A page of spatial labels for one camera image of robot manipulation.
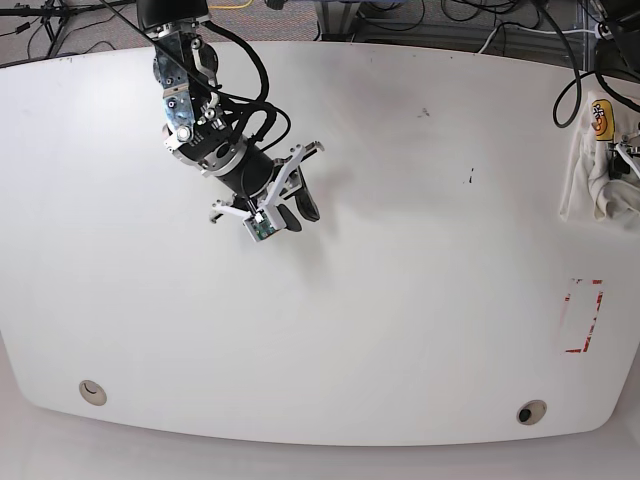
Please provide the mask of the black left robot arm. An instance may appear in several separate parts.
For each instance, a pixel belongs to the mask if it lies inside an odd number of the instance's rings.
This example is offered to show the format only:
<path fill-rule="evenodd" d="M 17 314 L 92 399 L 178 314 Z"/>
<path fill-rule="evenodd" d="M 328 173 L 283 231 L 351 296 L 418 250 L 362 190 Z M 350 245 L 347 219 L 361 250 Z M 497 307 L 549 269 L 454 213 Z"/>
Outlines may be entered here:
<path fill-rule="evenodd" d="M 608 76 L 628 80 L 639 80 L 639 3 L 637 1 L 594 1 L 594 8 L 600 19 L 590 30 L 596 36 L 593 49 L 592 68 L 581 73 L 573 53 L 569 54 L 574 79 L 560 92 L 552 110 L 554 124 L 566 128 L 578 115 L 582 100 L 582 80 L 593 76 L 599 86 L 613 100 L 637 113 L 639 102 L 616 91 L 607 81 Z M 574 89 L 575 105 L 569 119 L 557 120 L 557 110 L 565 94 Z M 603 118 L 599 110 L 596 117 L 597 133 L 606 143 L 607 172 L 612 179 L 627 176 L 639 176 L 639 128 L 635 126 L 630 133 L 624 133 L 616 139 L 611 129 L 613 122 Z"/>

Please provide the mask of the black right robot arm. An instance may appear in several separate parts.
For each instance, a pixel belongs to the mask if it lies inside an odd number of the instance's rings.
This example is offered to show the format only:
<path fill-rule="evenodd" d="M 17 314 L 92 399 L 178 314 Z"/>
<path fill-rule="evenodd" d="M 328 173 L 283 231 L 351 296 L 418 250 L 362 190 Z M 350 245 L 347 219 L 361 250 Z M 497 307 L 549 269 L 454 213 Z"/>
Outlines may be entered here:
<path fill-rule="evenodd" d="M 321 151 L 319 142 L 297 145 L 272 158 L 263 145 L 286 113 L 268 102 L 269 77 L 257 52 L 214 24 L 204 1 L 139 1 L 138 29 L 153 44 L 153 71 L 163 89 L 165 148 L 182 163 L 211 176 L 232 193 L 211 207 L 210 220 L 237 218 L 256 242 L 282 230 L 299 232 L 320 213 L 302 163 Z M 199 34 L 204 27 L 239 46 L 255 66 L 259 92 L 245 98 L 223 92 L 219 59 Z"/>

